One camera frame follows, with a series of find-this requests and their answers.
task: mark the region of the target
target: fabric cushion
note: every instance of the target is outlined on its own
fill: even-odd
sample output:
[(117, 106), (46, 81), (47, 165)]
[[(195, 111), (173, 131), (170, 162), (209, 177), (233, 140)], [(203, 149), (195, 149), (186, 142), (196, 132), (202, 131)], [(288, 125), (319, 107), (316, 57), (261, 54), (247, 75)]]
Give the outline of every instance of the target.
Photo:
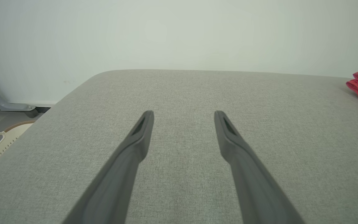
[(224, 111), (307, 223), (358, 223), (358, 98), (346, 78), (124, 70), (86, 81), (0, 158), (0, 223), (60, 223), (146, 110), (126, 223), (242, 223)]

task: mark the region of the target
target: metal leg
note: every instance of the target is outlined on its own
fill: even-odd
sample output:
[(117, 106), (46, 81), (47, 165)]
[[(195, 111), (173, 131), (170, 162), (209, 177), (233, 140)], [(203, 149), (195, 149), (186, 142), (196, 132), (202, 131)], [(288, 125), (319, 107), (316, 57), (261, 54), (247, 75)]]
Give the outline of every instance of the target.
[(35, 109), (35, 106), (25, 104), (13, 104), (6, 102), (0, 95), (0, 110), (1, 111), (30, 111)]

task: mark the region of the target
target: gray fabric surface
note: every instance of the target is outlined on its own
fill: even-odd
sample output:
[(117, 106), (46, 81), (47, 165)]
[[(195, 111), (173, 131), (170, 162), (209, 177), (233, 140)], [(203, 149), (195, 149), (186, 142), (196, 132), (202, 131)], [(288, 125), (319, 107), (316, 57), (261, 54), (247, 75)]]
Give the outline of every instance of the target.
[(307, 223), (358, 223), (358, 98), (346, 78), (127, 70), (94, 76), (0, 158), (0, 223), (60, 223), (145, 110), (155, 123), (126, 222), (241, 223), (223, 110)]

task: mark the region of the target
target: white wall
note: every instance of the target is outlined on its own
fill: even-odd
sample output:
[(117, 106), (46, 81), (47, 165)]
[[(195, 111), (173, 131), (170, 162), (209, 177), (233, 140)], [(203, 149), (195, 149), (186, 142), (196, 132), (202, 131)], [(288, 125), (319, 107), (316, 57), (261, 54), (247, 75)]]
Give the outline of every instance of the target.
[(0, 90), (54, 103), (100, 72), (351, 77), (358, 0), (0, 0)]

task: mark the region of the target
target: metal stand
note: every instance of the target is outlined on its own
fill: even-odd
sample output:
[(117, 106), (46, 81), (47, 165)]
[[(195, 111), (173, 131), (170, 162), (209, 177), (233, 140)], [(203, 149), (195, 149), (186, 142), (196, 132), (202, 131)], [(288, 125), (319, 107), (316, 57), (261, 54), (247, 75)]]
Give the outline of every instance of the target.
[(33, 116), (35, 114), (35, 112), (33, 111), (33, 110), (35, 110), (35, 106), (9, 103), (9, 102), (6, 102), (2, 98), (1, 95), (0, 95), (0, 110), (1, 111), (28, 111), (28, 112), (31, 112), (30, 113), (31, 116)]

